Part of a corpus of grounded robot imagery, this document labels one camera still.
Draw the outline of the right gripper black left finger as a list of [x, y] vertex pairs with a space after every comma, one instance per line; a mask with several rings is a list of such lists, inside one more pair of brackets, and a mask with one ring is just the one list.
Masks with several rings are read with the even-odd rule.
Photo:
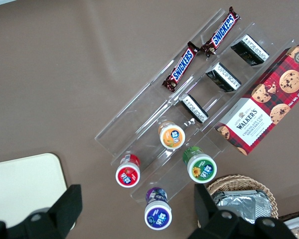
[[0, 239], [64, 239], [82, 208], [81, 185], [73, 184], [47, 212], [31, 214], [11, 228], [0, 221]]

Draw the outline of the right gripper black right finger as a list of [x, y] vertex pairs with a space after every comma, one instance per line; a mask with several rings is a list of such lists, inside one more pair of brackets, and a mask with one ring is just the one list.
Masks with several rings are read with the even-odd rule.
[[203, 184], [194, 185], [194, 206], [201, 227], [190, 239], [294, 239], [295, 235], [280, 220], [257, 218], [251, 224], [228, 210], [220, 210]]

